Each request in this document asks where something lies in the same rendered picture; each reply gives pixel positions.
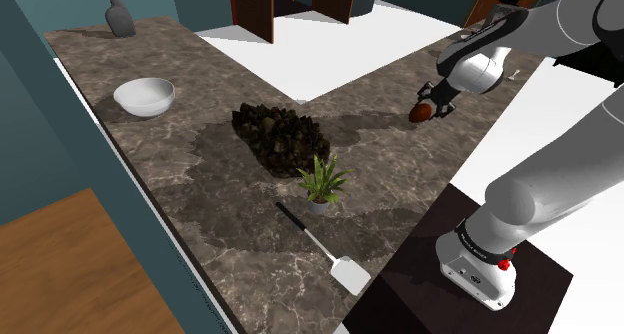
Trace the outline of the dark brown lumpy pile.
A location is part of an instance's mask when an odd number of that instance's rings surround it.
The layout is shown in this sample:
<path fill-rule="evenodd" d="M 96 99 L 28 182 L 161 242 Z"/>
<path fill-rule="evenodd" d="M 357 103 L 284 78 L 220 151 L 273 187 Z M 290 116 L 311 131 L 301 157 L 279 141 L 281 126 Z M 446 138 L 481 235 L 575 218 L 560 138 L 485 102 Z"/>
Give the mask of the dark brown lumpy pile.
<path fill-rule="evenodd" d="M 311 117 L 293 109 L 242 103 L 232 112 L 235 133 L 250 148 L 257 161 L 277 178 L 314 173 L 314 157 L 328 163 L 331 145 Z"/>

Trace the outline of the dark robot stand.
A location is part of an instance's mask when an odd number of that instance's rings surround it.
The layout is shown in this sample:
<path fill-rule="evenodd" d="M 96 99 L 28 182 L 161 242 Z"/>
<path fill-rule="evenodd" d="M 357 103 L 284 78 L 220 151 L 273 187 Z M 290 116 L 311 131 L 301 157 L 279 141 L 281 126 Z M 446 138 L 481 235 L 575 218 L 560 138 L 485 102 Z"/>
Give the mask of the dark robot stand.
<path fill-rule="evenodd" d="M 439 269 L 436 238 L 478 204 L 449 184 L 343 320 L 350 334 L 548 334 L 573 274 L 531 243 L 513 258 L 516 292 L 492 311 Z"/>

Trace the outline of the grey spray bottle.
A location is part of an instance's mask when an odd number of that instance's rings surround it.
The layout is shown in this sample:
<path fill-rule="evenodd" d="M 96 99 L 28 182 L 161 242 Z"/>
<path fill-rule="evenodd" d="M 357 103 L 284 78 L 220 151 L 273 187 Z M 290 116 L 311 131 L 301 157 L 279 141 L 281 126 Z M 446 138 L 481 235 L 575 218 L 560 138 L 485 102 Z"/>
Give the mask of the grey spray bottle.
<path fill-rule="evenodd" d="M 110 7 L 105 12 L 105 19 L 113 35 L 127 38 L 136 35 L 131 14 L 122 0 L 109 0 Z"/>

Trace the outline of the dark brown wooden cabinet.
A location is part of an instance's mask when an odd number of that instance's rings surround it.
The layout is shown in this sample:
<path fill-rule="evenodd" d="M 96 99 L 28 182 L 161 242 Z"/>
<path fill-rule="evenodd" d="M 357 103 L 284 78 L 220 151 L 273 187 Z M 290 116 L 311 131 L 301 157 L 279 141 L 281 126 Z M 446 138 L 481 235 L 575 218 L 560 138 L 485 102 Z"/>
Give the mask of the dark brown wooden cabinet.
<path fill-rule="evenodd" d="M 374 0 L 230 0 L 232 22 L 263 43 L 275 41 L 278 18 L 347 25 L 372 8 Z"/>

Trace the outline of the small green potted plant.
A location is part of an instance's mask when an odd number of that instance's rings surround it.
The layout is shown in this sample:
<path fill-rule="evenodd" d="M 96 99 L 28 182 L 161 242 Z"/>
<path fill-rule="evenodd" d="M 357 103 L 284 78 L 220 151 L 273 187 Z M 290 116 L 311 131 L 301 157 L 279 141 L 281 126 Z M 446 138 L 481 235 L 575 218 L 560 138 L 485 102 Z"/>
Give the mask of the small green potted plant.
<path fill-rule="evenodd" d="M 335 172 L 336 163 L 337 155 L 334 155 L 328 163 L 314 155 L 313 169 L 310 173 L 297 168 L 303 178 L 299 186 L 307 191 L 307 207 L 313 215 L 323 214 L 330 204 L 338 201 L 339 193 L 348 194 L 344 188 L 347 182 L 345 175 L 353 172 L 353 169 Z"/>

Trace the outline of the white bowl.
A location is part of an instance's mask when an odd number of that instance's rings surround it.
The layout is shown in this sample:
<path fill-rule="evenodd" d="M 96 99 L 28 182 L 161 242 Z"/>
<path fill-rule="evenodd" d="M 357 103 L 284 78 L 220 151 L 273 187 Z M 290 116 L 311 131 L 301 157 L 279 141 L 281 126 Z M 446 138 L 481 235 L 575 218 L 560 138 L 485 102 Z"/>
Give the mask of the white bowl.
<path fill-rule="evenodd" d="M 113 99 L 129 114 L 155 117 L 166 112 L 175 100 L 174 85 L 161 78 L 138 78 L 120 85 Z"/>

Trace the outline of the brown egg-shaped object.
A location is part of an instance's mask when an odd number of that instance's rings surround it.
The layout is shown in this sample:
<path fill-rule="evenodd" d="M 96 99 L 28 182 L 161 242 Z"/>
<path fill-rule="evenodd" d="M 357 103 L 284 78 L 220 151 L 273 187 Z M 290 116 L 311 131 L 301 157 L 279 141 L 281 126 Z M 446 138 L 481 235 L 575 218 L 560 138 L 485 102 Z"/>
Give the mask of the brown egg-shaped object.
<path fill-rule="evenodd" d="M 408 115 L 408 120 L 411 123 L 421 123 L 430 120 L 434 114 L 433 107 L 428 103 L 416 104 Z"/>

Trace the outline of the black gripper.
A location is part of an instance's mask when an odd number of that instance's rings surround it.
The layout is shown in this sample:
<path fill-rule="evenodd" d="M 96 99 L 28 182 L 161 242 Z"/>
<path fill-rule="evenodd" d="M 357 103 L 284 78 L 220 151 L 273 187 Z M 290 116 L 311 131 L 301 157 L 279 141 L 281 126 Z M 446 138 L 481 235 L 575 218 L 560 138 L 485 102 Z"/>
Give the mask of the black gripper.
<path fill-rule="evenodd" d="M 436 104 L 432 118 L 445 118 L 452 113 L 456 106 L 451 101 L 461 93 L 454 88 L 446 78 L 443 78 L 437 85 L 426 82 L 417 92 L 417 104 L 426 102 Z"/>

